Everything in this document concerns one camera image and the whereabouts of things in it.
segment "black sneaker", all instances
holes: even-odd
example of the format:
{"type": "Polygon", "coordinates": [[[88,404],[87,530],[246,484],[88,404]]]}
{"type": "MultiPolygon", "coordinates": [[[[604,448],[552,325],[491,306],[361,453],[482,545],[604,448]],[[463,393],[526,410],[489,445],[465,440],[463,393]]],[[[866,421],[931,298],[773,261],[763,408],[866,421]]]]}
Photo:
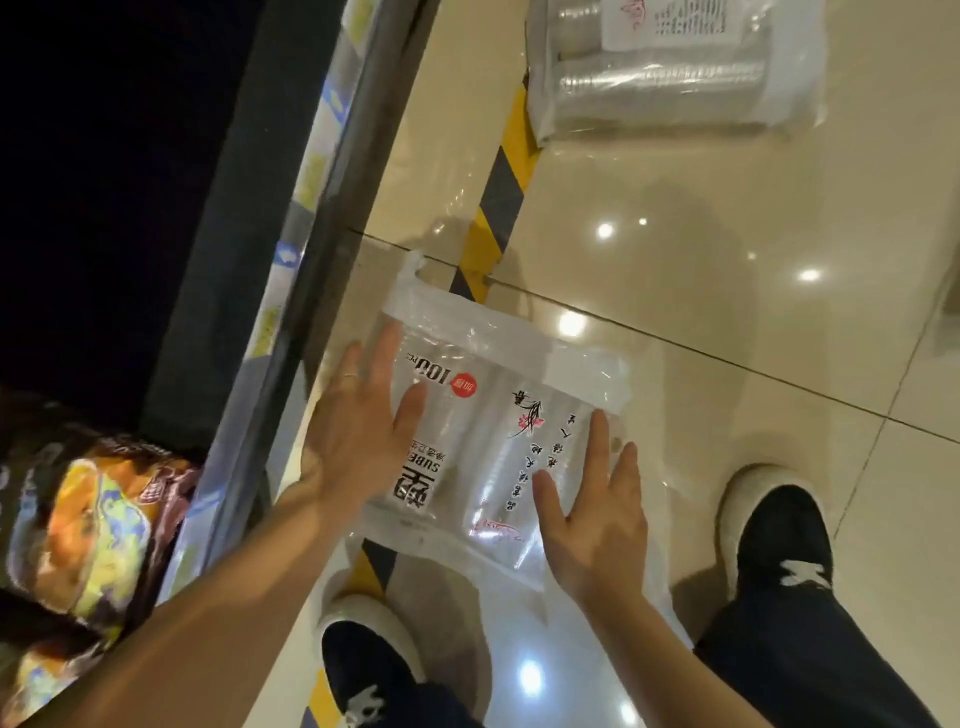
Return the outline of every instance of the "black sneaker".
{"type": "Polygon", "coordinates": [[[833,589],[833,546],[813,487],[773,465],[740,471],[720,511],[731,598],[745,590],[833,589]]]}
{"type": "Polygon", "coordinates": [[[376,599],[337,599],[318,632],[330,694],[350,728],[375,724],[392,697],[426,679],[410,633],[376,599]]]}

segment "colorful packaging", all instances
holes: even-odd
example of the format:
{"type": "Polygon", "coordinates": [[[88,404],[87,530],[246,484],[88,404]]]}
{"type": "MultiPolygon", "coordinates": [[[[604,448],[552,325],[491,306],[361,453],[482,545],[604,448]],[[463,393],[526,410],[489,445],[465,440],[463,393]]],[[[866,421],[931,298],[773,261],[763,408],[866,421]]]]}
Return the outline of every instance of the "colorful packaging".
{"type": "Polygon", "coordinates": [[[118,634],[146,615],[198,469],[30,395],[0,405],[0,588],[118,634]]]}
{"type": "Polygon", "coordinates": [[[0,592],[0,728],[14,728],[97,664],[106,640],[0,592]]]}

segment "cup package on floor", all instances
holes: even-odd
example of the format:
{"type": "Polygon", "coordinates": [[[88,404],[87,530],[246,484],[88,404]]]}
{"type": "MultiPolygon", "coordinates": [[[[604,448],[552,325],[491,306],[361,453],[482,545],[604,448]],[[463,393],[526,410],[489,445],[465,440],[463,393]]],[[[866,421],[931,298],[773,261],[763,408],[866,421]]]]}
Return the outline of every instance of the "cup package on floor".
{"type": "Polygon", "coordinates": [[[198,474],[165,449],[0,390],[0,589],[119,634],[149,611],[198,474]]]}
{"type": "Polygon", "coordinates": [[[590,130],[819,123],[824,0],[533,0],[537,141],[590,130]]]}
{"type": "Polygon", "coordinates": [[[564,508],[572,505],[590,413],[606,410],[617,427],[629,370],[616,354],[552,339],[423,283],[421,265],[408,255],[384,312],[404,326],[393,405],[425,380],[427,407],[399,480],[367,506],[362,528],[475,582],[495,572],[542,591],[533,474],[550,473],[564,508]]]}

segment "yellow and black warning stripe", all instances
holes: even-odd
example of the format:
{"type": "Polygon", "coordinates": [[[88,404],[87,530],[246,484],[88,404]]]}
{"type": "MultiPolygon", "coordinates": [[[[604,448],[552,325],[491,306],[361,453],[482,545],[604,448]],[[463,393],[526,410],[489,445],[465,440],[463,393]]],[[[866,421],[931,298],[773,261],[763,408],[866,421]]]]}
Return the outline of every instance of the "yellow and black warning stripe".
{"type": "MultiPolygon", "coordinates": [[[[516,90],[507,127],[484,187],[464,251],[450,284],[450,292],[483,303],[490,290],[487,276],[503,257],[523,206],[523,196],[540,158],[537,141],[527,119],[527,82],[516,90]]],[[[353,562],[342,594],[364,594],[386,601],[387,586],[394,572],[396,552],[365,539],[353,562]]],[[[303,715],[304,728],[334,728],[340,712],[333,701],[324,673],[303,715]]]]}
{"type": "Polygon", "coordinates": [[[527,83],[528,79],[524,78],[514,94],[480,207],[470,223],[464,251],[450,285],[451,293],[478,303],[487,299],[490,288],[487,276],[507,250],[523,206],[523,196],[540,158],[527,117],[527,83]]]}

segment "dark pants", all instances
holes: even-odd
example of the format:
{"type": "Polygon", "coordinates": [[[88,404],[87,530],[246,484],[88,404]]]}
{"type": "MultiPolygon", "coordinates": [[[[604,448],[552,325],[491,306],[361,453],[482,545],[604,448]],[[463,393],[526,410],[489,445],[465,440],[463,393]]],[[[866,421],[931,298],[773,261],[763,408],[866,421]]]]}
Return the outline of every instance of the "dark pants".
{"type": "MultiPolygon", "coordinates": [[[[937,728],[831,592],[757,590],[728,604],[694,653],[775,728],[937,728]]],[[[389,701],[384,728],[476,728],[445,687],[389,701]]]]}

